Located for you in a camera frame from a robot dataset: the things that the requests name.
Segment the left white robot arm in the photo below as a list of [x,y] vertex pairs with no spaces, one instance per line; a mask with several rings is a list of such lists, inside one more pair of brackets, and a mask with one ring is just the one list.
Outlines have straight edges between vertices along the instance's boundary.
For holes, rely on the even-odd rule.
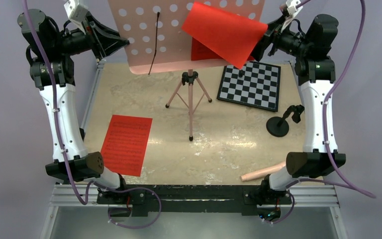
[[28,42],[26,58],[30,76],[45,104],[53,140],[52,162],[46,173],[65,182],[94,182],[110,189],[109,197],[117,204],[128,199],[125,181],[107,169],[100,152],[88,152],[84,131],[75,110],[73,55],[92,51],[101,60],[129,44],[128,39],[97,21],[86,11],[81,26],[60,30],[56,21],[39,9],[19,15],[18,25]]

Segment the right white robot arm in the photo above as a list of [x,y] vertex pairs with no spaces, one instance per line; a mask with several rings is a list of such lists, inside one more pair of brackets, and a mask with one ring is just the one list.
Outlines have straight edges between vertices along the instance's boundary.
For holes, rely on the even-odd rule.
[[272,56],[278,50],[296,59],[294,70],[305,113],[302,152],[288,153],[285,166],[261,182],[259,195],[267,203],[284,193],[292,183],[329,175],[346,162],[345,154],[338,151],[332,118],[331,90],[337,82],[335,63],[329,51],[338,33],[338,20],[319,14],[306,33],[291,31],[290,24],[291,19],[284,16],[270,22],[252,52],[256,60],[264,54]]

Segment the red sheet music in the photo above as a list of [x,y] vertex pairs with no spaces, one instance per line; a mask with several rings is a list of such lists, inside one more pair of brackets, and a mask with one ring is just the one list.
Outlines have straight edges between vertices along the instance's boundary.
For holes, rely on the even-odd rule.
[[192,37],[191,60],[223,59],[241,69],[257,43],[267,32],[268,25],[194,2],[182,30]]
[[113,115],[101,148],[105,167],[121,175],[141,176],[152,121]]

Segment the pink tripod music stand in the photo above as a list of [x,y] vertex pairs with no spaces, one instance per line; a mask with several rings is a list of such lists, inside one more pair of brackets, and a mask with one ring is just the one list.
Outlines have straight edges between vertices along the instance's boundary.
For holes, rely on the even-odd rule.
[[111,0],[109,7],[125,47],[129,69],[136,75],[182,71],[178,87],[188,87],[185,106],[192,119],[198,104],[193,87],[201,85],[197,69],[230,65],[223,59],[191,60],[192,37],[182,25],[193,3],[200,2],[259,21],[262,0]]

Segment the black microphone desk stand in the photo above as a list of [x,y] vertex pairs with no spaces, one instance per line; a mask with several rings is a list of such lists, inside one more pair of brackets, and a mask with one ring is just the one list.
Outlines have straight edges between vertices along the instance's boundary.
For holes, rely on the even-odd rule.
[[291,105],[284,112],[282,117],[272,117],[266,122],[266,129],[269,134],[275,137],[284,137],[289,132],[287,118],[292,114],[291,119],[294,123],[300,123],[301,114],[304,112],[303,105]]

